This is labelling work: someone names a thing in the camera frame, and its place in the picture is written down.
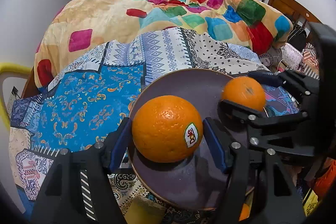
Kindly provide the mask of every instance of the patchwork blanket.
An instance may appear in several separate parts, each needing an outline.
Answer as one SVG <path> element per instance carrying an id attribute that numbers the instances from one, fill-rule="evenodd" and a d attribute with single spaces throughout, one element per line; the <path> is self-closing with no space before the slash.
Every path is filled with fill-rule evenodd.
<path id="1" fill-rule="evenodd" d="M 246 47 L 214 40 L 206 32 L 169 28 L 146 32 L 131 43 L 114 40 L 98 45 L 66 66 L 48 85 L 47 92 L 16 100 L 9 157 L 26 216 L 30 217 L 43 180 L 61 148 L 78 151 L 104 141 L 128 116 L 146 85 L 186 68 L 208 68 L 229 75 L 267 70 L 256 53 Z M 264 89 L 269 115 L 297 111 L 282 88 Z M 200 218 L 206 217 L 202 212 L 171 207 L 147 191 L 130 168 L 127 155 L 109 178 L 123 213 L 140 194 L 167 207 L 164 224 L 200 223 Z"/>
<path id="2" fill-rule="evenodd" d="M 108 41 L 127 44 L 140 34 L 182 27 L 262 54 L 281 46 L 292 23 L 257 0 L 73 0 L 55 17 L 37 49 L 38 88 L 76 58 Z"/>

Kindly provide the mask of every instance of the dole sticker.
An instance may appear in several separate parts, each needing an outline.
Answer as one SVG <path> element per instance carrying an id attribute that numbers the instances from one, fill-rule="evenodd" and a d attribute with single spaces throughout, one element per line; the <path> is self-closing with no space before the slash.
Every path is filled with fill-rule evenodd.
<path id="1" fill-rule="evenodd" d="M 195 143 L 197 143 L 198 140 L 198 131 L 196 126 L 191 123 L 188 125 L 187 129 L 184 132 L 184 139 L 187 143 L 187 147 L 192 147 Z"/>

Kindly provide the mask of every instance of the orange fruit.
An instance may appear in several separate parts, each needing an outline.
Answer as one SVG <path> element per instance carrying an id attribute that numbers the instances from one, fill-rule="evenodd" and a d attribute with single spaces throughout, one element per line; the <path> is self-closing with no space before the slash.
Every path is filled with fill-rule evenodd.
<path id="1" fill-rule="evenodd" d="M 242 221 L 244 219 L 247 219 L 250 216 L 250 208 L 247 204 L 243 204 L 243 207 L 241 209 L 239 221 Z"/>
<path id="2" fill-rule="evenodd" d="M 263 111 L 266 104 L 263 87 L 247 76 L 231 79 L 224 87 L 221 98 L 259 111 Z"/>
<path id="3" fill-rule="evenodd" d="M 187 100 L 173 95 L 153 98 L 139 108 L 132 123 L 138 151 L 155 162 L 176 162 L 191 155 L 203 136 L 202 119 Z"/>

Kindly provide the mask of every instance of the bed headboard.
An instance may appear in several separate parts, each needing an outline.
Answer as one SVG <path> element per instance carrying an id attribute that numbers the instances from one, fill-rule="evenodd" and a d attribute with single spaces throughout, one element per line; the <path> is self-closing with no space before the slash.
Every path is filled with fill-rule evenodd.
<path id="1" fill-rule="evenodd" d="M 307 22 L 321 23 L 321 21 L 316 16 L 314 16 L 308 9 L 303 7 L 295 0 L 269 0 L 267 4 L 274 7 L 283 14 L 291 15 L 295 22 L 299 21 L 300 18 L 304 18 L 304 26 Z M 312 35 L 309 34 L 307 41 L 311 42 L 311 40 Z"/>

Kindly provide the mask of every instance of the plate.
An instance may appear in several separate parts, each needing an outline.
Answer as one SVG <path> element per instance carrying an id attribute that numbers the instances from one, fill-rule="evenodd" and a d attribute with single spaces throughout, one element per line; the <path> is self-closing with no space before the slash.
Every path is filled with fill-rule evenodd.
<path id="1" fill-rule="evenodd" d="M 217 105 L 223 87 L 231 78 L 209 69 L 171 72 L 151 83 L 139 95 L 129 117 L 134 118 L 137 110 L 152 98 L 175 95 L 192 103 L 202 119 L 211 117 L 219 121 Z M 228 118 L 221 119 L 230 133 L 246 145 L 244 127 Z M 143 185 L 169 204 L 190 210 L 213 210 L 225 193 L 228 176 L 215 167 L 204 137 L 194 154 L 178 163 L 152 162 L 137 151 L 133 142 L 128 147 L 128 154 L 132 168 Z M 253 171 L 250 178 L 247 193 L 253 189 Z"/>

